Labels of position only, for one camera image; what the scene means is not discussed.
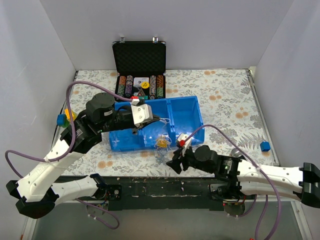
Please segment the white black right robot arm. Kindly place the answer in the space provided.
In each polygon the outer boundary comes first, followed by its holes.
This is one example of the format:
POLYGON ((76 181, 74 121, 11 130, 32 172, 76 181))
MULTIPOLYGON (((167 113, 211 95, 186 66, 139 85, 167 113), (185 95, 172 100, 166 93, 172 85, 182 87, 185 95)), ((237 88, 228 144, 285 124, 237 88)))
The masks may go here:
POLYGON ((167 166, 177 174, 194 168, 213 174, 224 186, 214 190, 215 198, 237 199, 241 195, 273 195, 320 207, 320 170, 313 163, 302 167, 254 166, 243 157, 219 155, 207 145, 196 150, 178 148, 167 166))

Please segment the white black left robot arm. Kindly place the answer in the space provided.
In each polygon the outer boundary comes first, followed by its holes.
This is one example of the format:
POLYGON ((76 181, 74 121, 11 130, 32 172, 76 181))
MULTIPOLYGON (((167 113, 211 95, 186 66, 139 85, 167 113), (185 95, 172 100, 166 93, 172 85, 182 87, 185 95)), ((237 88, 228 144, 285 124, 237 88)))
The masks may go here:
POLYGON ((56 183, 56 180, 102 141, 102 133, 130 129, 135 134, 159 120, 142 99, 131 99, 128 105, 115 109, 115 98, 111 94, 94 95, 86 103, 85 110, 61 133, 50 152, 38 160, 38 165, 26 176, 6 184, 9 194, 17 199, 18 212, 39 219, 69 200, 113 198, 115 186, 105 183, 97 173, 64 183, 56 183))

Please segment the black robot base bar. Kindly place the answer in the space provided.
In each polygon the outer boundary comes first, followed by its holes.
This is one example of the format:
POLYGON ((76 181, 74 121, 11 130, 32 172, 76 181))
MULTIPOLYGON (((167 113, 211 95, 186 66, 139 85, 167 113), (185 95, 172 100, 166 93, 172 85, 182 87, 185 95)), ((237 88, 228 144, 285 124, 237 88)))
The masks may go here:
POLYGON ((108 185, 119 185, 119 197, 98 197, 107 201, 108 210, 208 209, 223 211, 221 200, 214 200, 210 187, 225 183, 203 177, 104 177, 108 185))

